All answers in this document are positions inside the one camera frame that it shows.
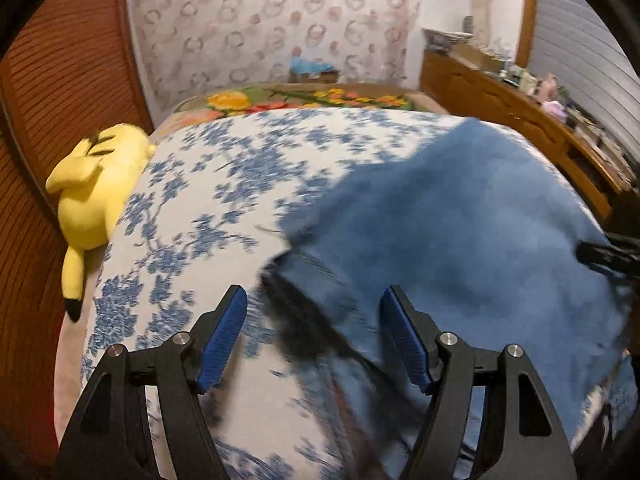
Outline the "floral beige bed blanket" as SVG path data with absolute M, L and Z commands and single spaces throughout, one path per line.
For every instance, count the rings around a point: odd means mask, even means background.
M 406 102 L 412 110 L 446 115 L 448 110 L 439 102 L 420 91 L 393 87 L 389 84 L 258 84 L 242 92 L 250 100 L 250 106 L 239 110 L 240 115 L 268 112 L 268 110 L 290 110 L 301 107 L 330 107 L 331 102 L 316 102 L 314 97 L 321 91 L 333 90 L 337 96 L 348 96 L 345 103 L 351 107 L 358 103 L 376 107 L 392 108 Z M 204 124 L 224 117 L 225 112 L 217 112 L 207 106 L 206 96 L 190 98 L 175 108 L 151 132 L 151 142 L 159 144 L 166 136 L 182 128 Z M 80 350 L 87 333 L 91 298 L 96 290 L 99 270 L 105 258 L 105 246 L 99 246 L 86 253 L 85 290 L 82 297 L 82 313 L 78 322 L 64 318 L 56 350 L 53 399 L 54 429 L 61 440 L 70 420 L 70 415 L 80 396 L 81 356 Z

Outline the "brown louvered wardrobe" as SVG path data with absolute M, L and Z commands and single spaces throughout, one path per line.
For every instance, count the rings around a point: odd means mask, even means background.
M 1 47 L 1 451 L 47 469 L 66 251 L 53 167 L 85 136 L 149 127 L 126 0 L 38 0 Z

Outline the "grey window roller blind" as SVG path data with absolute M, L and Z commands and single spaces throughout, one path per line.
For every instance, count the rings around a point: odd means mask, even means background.
M 575 103 L 639 157 L 639 77 L 586 0 L 536 0 L 528 68 L 554 75 Z

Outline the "blue floral white quilt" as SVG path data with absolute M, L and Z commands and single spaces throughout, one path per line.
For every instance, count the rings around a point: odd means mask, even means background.
M 280 223 L 290 211 L 354 168 L 406 159 L 467 119 L 296 108 L 219 119 L 165 138 L 107 248 L 84 377 L 110 344 L 155 347 L 240 285 L 247 294 L 241 335 L 224 376 L 200 400 L 224 466 L 234 478 L 349 479 L 279 337 L 262 270 L 288 249 Z M 614 439 L 638 404 L 626 346 L 598 399 L 588 432 Z

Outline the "yellow Pikachu plush toy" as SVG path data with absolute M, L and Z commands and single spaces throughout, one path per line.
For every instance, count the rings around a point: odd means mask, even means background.
M 58 196 L 67 249 L 61 286 L 68 317 L 81 316 L 85 255 L 106 245 L 145 166 L 156 151 L 141 128 L 118 124 L 81 139 L 53 168 L 46 191 Z

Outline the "wooden sideboard cabinet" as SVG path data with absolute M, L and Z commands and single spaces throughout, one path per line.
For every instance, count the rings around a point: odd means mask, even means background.
M 450 114 L 475 117 L 521 133 L 560 170 L 606 230 L 639 234 L 639 194 L 576 132 L 535 101 L 478 70 L 424 52 L 421 90 Z

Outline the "blue denim jeans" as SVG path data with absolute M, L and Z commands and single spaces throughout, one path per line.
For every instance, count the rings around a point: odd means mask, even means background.
M 590 429 L 631 290 L 576 258 L 604 234 L 517 133 L 467 119 L 406 159 L 354 168 L 280 227 L 288 249 L 262 286 L 347 478 L 398 476 L 430 403 L 381 323 L 392 285 L 471 346 L 521 344 L 568 442 Z

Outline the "cardboard box with blue cloth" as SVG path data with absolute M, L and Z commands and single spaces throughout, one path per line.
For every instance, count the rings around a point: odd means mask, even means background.
M 288 81 L 291 84 L 335 84 L 340 72 L 331 64 L 309 61 L 296 56 L 292 58 Z

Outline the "brown cardboard box on cabinet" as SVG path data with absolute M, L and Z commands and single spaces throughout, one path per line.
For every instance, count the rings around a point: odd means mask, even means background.
M 475 47 L 467 42 L 455 44 L 449 55 L 456 61 L 479 72 L 498 74 L 503 69 L 503 60 L 491 50 Z

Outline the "pink tissue pack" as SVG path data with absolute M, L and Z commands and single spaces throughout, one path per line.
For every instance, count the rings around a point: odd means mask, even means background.
M 554 117 L 559 122 L 562 122 L 562 124 L 566 123 L 567 114 L 566 114 L 565 106 L 561 102 L 544 101 L 541 103 L 541 108 L 545 113 L 547 113 L 551 117 Z

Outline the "circle patterned sheer curtain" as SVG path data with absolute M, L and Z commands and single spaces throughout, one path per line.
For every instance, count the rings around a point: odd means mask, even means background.
M 167 112 L 207 91 L 286 81 L 296 58 L 399 84 L 421 0 L 129 0 L 141 73 Z

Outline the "pink bottle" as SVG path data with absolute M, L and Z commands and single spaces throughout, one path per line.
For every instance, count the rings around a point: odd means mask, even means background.
M 558 96 L 558 78 L 552 73 L 548 73 L 544 79 L 541 79 L 538 88 L 537 99 L 539 102 L 554 101 Z

